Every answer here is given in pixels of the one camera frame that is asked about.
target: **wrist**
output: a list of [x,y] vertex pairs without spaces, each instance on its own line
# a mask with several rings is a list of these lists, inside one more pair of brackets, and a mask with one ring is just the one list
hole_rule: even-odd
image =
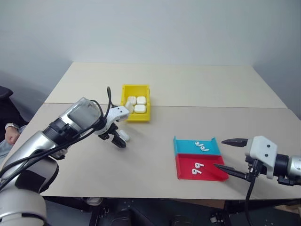
[[5,125],[5,130],[7,130],[7,128],[14,128],[14,129],[16,129],[16,130],[19,129],[18,125],[14,124],[14,123],[7,123],[7,124]]
[[18,132],[18,130],[15,127],[8,126],[5,129],[6,132]]

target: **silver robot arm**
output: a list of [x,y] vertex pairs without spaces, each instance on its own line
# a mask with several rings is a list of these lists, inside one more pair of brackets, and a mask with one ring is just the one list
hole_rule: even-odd
[[[128,115],[129,111],[125,107],[115,106],[104,116],[97,105],[83,97],[46,129],[29,138],[6,161],[0,173],[0,226],[47,225],[45,202],[39,193],[47,190],[56,178],[59,171],[56,160],[65,158],[67,144],[84,138],[85,133],[92,129],[103,140],[108,139],[109,134],[114,135],[112,142],[124,148],[126,143],[119,137],[114,122],[125,120]],[[12,178],[16,171],[36,158],[14,165],[16,161],[42,155],[54,148],[58,150],[51,157],[46,156]]]
[[246,146],[246,162],[249,165],[249,172],[243,173],[232,167],[215,164],[224,172],[249,182],[264,174],[268,179],[278,177],[277,181],[282,185],[301,185],[301,156],[278,154],[277,145],[266,137],[234,138],[222,143],[236,147]]

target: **red tray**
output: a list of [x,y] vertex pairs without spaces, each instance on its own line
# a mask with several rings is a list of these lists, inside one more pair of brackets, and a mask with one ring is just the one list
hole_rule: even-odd
[[[196,162],[204,164],[204,167],[196,168]],[[175,163],[178,179],[224,181],[229,178],[227,173],[214,166],[214,163],[224,164],[220,155],[177,154]],[[194,175],[192,174],[193,169],[202,173]]]

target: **gray wall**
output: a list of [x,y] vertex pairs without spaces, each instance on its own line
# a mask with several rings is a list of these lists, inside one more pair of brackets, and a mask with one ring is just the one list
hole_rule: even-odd
[[300,117],[300,14],[300,0],[0,0],[0,83],[30,118],[72,61],[252,65]]

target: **blue tray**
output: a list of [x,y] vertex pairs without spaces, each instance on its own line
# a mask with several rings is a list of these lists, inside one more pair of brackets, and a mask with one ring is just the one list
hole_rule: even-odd
[[[200,144],[204,144],[206,149],[209,151],[202,151],[200,147],[195,145],[195,142],[198,141]],[[174,137],[174,155],[177,154],[213,154],[221,155],[220,149],[218,148],[215,138],[208,140],[177,140],[176,136]]]

